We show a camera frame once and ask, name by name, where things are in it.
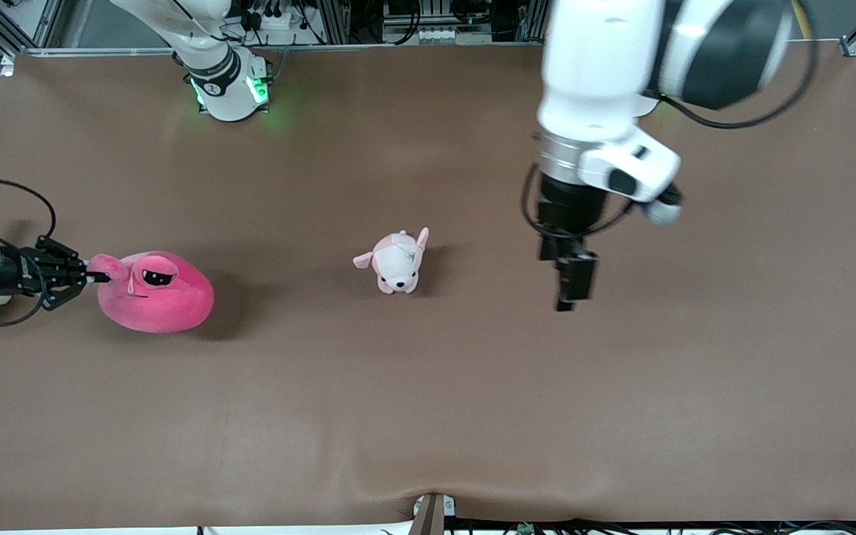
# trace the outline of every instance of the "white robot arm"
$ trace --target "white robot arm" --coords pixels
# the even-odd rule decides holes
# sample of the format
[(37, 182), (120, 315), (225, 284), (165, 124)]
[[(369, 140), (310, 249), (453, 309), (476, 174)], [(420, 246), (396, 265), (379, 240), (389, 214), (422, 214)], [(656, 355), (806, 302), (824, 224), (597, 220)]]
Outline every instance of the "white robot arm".
[(679, 216), (679, 156), (638, 126), (647, 97), (718, 109), (760, 91), (784, 58), (791, 3), (553, 1), (537, 112), (540, 198), (528, 223), (541, 234), (541, 260), (560, 272), (557, 309), (570, 311), (590, 297), (597, 257), (584, 239), (599, 230), (608, 193), (656, 224)]
[(201, 107), (221, 121), (245, 119), (269, 102), (266, 61), (233, 47), (221, 27), (230, 0), (111, 0), (174, 48)]

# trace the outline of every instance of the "green led light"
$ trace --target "green led light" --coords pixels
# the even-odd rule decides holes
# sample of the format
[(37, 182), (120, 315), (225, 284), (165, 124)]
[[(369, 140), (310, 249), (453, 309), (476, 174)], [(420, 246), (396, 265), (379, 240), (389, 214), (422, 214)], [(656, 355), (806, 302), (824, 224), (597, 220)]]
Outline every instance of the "green led light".
[(268, 100), (268, 91), (266, 91), (266, 82), (262, 80), (254, 80), (247, 76), (247, 85), (249, 85), (250, 92), (253, 94), (253, 99), (257, 102), (257, 104), (262, 104)]
[(195, 82), (195, 81), (193, 81), (193, 79), (191, 79), (190, 85), (191, 85), (191, 87), (193, 87), (193, 92), (195, 92), (195, 94), (197, 94), (197, 102), (199, 102), (201, 106), (204, 106), (204, 107), (207, 106), (204, 104), (204, 96), (200, 95), (200, 88), (197, 87), (197, 82)]

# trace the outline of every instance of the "plush toy eye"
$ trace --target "plush toy eye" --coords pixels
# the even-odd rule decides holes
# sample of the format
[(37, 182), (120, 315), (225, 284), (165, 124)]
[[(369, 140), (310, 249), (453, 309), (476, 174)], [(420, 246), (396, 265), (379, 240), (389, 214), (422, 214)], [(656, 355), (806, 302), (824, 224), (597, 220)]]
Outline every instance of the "plush toy eye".
[(166, 285), (169, 285), (174, 280), (173, 275), (164, 275), (155, 271), (144, 270), (141, 275), (143, 281), (152, 285), (152, 287), (166, 287)]

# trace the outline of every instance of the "pink plush toy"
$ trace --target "pink plush toy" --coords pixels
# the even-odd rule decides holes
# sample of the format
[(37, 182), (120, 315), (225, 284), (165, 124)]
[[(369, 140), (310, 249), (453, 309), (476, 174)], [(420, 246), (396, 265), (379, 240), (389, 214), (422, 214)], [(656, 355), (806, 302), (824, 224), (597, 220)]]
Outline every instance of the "pink plush toy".
[(371, 253), (354, 257), (356, 268), (372, 265), (378, 275), (378, 289), (385, 294), (404, 291), (410, 294), (418, 285), (418, 268), (428, 243), (428, 228), (422, 228), (418, 240), (405, 233), (389, 234), (374, 245)]
[(118, 260), (99, 254), (88, 271), (107, 273), (98, 285), (101, 311), (134, 331), (162, 334), (200, 325), (213, 308), (213, 287), (187, 260), (150, 251)]

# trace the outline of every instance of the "electrical cable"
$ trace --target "electrical cable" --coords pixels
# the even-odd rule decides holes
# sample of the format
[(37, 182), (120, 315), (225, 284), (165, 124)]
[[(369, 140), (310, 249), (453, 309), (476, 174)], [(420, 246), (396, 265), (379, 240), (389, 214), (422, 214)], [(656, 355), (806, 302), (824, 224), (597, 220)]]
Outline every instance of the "electrical cable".
[(0, 186), (15, 187), (15, 189), (20, 189), (23, 190), (23, 192), (30, 193), (32, 196), (37, 197), (39, 201), (42, 201), (42, 204), (44, 204), (48, 209), (48, 217), (50, 217), (51, 220), (50, 224), (48, 224), (48, 232), (45, 233), (45, 238), (50, 238), (51, 234), (54, 234), (55, 226), (58, 224), (58, 215), (55, 213), (55, 207), (51, 206), (51, 203), (48, 202), (48, 199), (45, 199), (44, 195), (35, 192), (31, 187), (24, 186), (11, 180), (0, 179)]
[(368, 30), (369, 35), (371, 35), (372, 40), (376, 43), (380, 43), (383, 45), (404, 45), (415, 36), (415, 33), (418, 31), (418, 26), (421, 26), (421, 3), (419, 0), (413, 0), (413, 4), (415, 10), (412, 11), (411, 20), (408, 23), (408, 30), (405, 30), (405, 34), (402, 35), (401, 39), (395, 41), (394, 43), (387, 43), (380, 39), (375, 33), (375, 29), (372, 27), (372, 22), (369, 20), (369, 13), (372, 10), (372, 7), (376, 4), (377, 0), (368, 0), (366, 2), (366, 9), (363, 11), (363, 20), (366, 22), (366, 29)]
[(294, 4), (294, 6), (296, 6), (296, 9), (299, 10), (299, 16), (302, 17), (302, 21), (305, 22), (306, 27), (308, 27), (309, 31), (312, 32), (313, 37), (316, 38), (316, 41), (318, 41), (320, 45), (326, 45), (327, 43), (326, 43), (325, 39), (322, 39), (322, 37), (320, 37), (320, 35), (318, 33), (316, 33), (316, 30), (314, 30), (312, 27), (312, 21), (314, 18), (316, 18), (316, 13), (319, 12), (318, 7), (316, 8), (315, 11), (313, 11), (312, 18), (309, 18), (309, 17), (306, 17), (306, 6), (305, 6), (305, 4), (303, 4), (302, 0), (293, 0), (293, 4)]
[(170, 1), (173, 2), (174, 4), (177, 4), (177, 7), (179, 7), (180, 10), (184, 12), (184, 15), (187, 15), (187, 18), (190, 19), (190, 21), (192, 23), (194, 23), (197, 27), (199, 27), (205, 34), (210, 35), (211, 39), (216, 39), (217, 41), (231, 41), (231, 39), (229, 39), (225, 35), (223, 37), (217, 37), (213, 33), (210, 33), (210, 30), (205, 28), (204, 25), (201, 24), (200, 21), (197, 20), (196, 17), (194, 17), (192, 14), (190, 14), (190, 11), (188, 11), (187, 8), (184, 7), (184, 5), (180, 3), (180, 0), (170, 0)]
[(24, 258), (28, 264), (33, 265), (35, 268), (35, 272), (38, 274), (38, 282), (41, 285), (41, 291), (38, 293), (38, 300), (35, 302), (34, 307), (31, 308), (30, 311), (28, 311), (24, 316), (18, 318), (17, 320), (11, 320), (9, 322), (0, 322), (0, 326), (13, 326), (18, 325), (21, 322), (27, 321), (28, 319), (33, 317), (36, 312), (41, 311), (43, 305), (45, 304), (45, 289), (48, 286), (47, 284), (45, 284), (45, 275), (42, 273), (41, 268), (38, 267), (38, 264), (35, 263), (35, 259), (30, 254), (27, 254), (23, 250), (20, 250), (20, 248), (13, 246), (10, 241), (6, 241), (3, 238), (0, 238), (0, 244), (3, 244), (5, 247), (9, 247), (11, 250), (14, 250), (15, 253), (18, 253), (22, 258)]
[(795, 92), (791, 94), (791, 96), (789, 96), (788, 100), (782, 103), (782, 105), (778, 106), (778, 108), (772, 109), (772, 111), (769, 111), (764, 115), (761, 115), (754, 119), (750, 119), (748, 121), (740, 121), (736, 123), (720, 123), (702, 117), (701, 115), (692, 111), (692, 109), (687, 108), (687, 106), (675, 101), (675, 99), (669, 97), (669, 95), (660, 94), (659, 100), (672, 106), (676, 109), (676, 111), (679, 111), (680, 113), (692, 119), (693, 121), (696, 121), (700, 125), (709, 126), (709, 128), (711, 129), (724, 129), (725, 131), (733, 131), (734, 129), (748, 129), (751, 128), (751, 126), (762, 125), (791, 109), (792, 106), (797, 104), (798, 101), (805, 97), (805, 94), (808, 93), (808, 88), (811, 87), (811, 82), (818, 71), (818, 51), (821, 48), (820, 42), (815, 38), (816, 33), (814, 31), (814, 22), (812, 20), (811, 13), (809, 13), (808, 0), (794, 0), (794, 2), (795, 4), (797, 4), (798, 9), (801, 10), (802, 13), (804, 13), (805, 20), (808, 20), (808, 33), (811, 34), (811, 36), (809, 37), (811, 38), (811, 47), (809, 48), (811, 50), (809, 50), (808, 52), (808, 67), (805, 69), (805, 76), (801, 79), (801, 82), (798, 85), (798, 89), (795, 89)]
[[(534, 221), (534, 217), (530, 213), (531, 189), (533, 189), (534, 176), (536, 175), (538, 167), (539, 166), (537, 166), (536, 163), (533, 163), (531, 169), (529, 170), (529, 172), (527, 172), (527, 178), (524, 180), (524, 189), (521, 190), (520, 193), (520, 213), (524, 216), (524, 221), (526, 221), (527, 224), (529, 224), (529, 226), (536, 230), (537, 233), (541, 236), (547, 238), (554, 238), (557, 240), (569, 240), (585, 238), (594, 234), (603, 233), (604, 230), (608, 230), (610, 227), (613, 227), (615, 224), (625, 219), (625, 217), (632, 212), (633, 207), (636, 206), (635, 201), (627, 200), (625, 203), (623, 203), (623, 206), (620, 208), (618, 213), (616, 213), (615, 216), (609, 218), (606, 223), (599, 224), (598, 227), (588, 228), (587, 230), (583, 231), (583, 233), (556, 233), (556, 231), (548, 230), (548, 228), (544, 228), (543, 226), (541, 226), (540, 223)], [(595, 529), (596, 531), (599, 531), (604, 535), (611, 535), (611, 533), (608, 533), (603, 529), (592, 529)], [(635, 533), (632, 532), (624, 533), (626, 533), (626, 535), (635, 535)]]
[(227, 41), (234, 41), (235, 43), (240, 43), (240, 44), (244, 43), (244, 40), (246, 40), (246, 39), (247, 39), (247, 37), (246, 37), (245, 35), (244, 35), (244, 36), (241, 36), (241, 35), (240, 35), (240, 34), (238, 34), (238, 33), (229, 33), (229, 34), (228, 34), (228, 31), (227, 31), (227, 28), (228, 28), (228, 27), (230, 27), (230, 24), (229, 24), (229, 23), (227, 23), (227, 24), (223, 24), (223, 26), (221, 26), (221, 27), (220, 27), (220, 31), (221, 31), (221, 33), (223, 33), (223, 34), (224, 34), (224, 38), (225, 38), (225, 40), (227, 40)]
[(282, 66), (286, 64), (286, 57), (289, 55), (289, 47), (282, 49), (282, 57), (279, 58), (279, 67), (276, 69), (276, 72), (272, 74), (269, 78), (269, 81), (275, 82), (279, 80), (279, 75), (282, 74)]
[(853, 528), (853, 526), (843, 524), (842, 522), (830, 522), (830, 521), (811, 522), (811, 524), (805, 524), (805, 525), (800, 526), (799, 528), (792, 528), (792, 529), (789, 529), (789, 531), (779, 531), (775, 535), (789, 535), (791, 533), (796, 533), (798, 531), (805, 531), (806, 529), (815, 529), (815, 528), (825, 528), (825, 529), (830, 529), (830, 531), (843, 531), (846, 533), (850, 533), (851, 535), (856, 535), (856, 528)]
[(484, 24), (490, 21), (490, 13), (482, 14), (478, 17), (473, 17), (467, 13), (467, 11), (459, 10), (459, 8), (466, 4), (466, 0), (452, 0), (451, 2), (451, 14), (455, 15), (455, 18), (463, 24)]

